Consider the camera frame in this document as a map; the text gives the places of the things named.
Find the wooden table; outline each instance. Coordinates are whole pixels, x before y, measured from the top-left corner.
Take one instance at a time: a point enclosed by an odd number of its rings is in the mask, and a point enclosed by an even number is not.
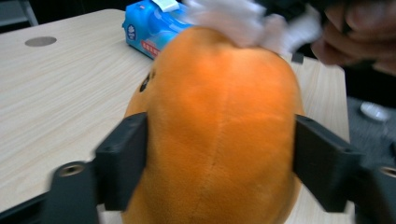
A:
[[[109,9],[0,35],[0,212],[45,192],[56,167],[91,158],[122,119],[152,63],[125,43],[123,20]],[[25,45],[40,36],[56,42]],[[291,65],[307,116],[348,140],[343,71],[307,58]],[[350,220],[321,212],[303,189],[287,223]]]

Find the white wipe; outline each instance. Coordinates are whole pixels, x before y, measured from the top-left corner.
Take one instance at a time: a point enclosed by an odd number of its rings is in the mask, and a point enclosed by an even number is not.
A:
[[[304,15],[287,23],[279,15],[264,17],[253,0],[185,0],[186,21],[227,35],[241,48],[261,46],[279,54],[293,53],[321,34],[320,15],[307,6]]]
[[[170,12],[179,8],[176,0],[152,0],[163,12]]]

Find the black eye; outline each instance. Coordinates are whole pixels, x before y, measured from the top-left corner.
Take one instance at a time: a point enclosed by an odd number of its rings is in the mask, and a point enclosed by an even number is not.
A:
[[[140,92],[144,91],[149,84],[149,74],[148,77],[143,81],[142,85],[140,86]]]

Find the orange object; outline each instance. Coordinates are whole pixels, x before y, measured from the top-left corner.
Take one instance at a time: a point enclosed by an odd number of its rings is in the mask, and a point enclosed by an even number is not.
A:
[[[282,223],[292,172],[297,79],[277,54],[202,27],[154,61],[126,116],[148,113],[147,167],[124,223]]]

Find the blue package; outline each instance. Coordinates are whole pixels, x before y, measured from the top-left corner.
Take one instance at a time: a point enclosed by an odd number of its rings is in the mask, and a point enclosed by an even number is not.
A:
[[[129,5],[125,11],[126,42],[154,59],[181,31],[191,25],[183,21],[186,6],[181,3],[179,9],[163,12],[151,0]]]

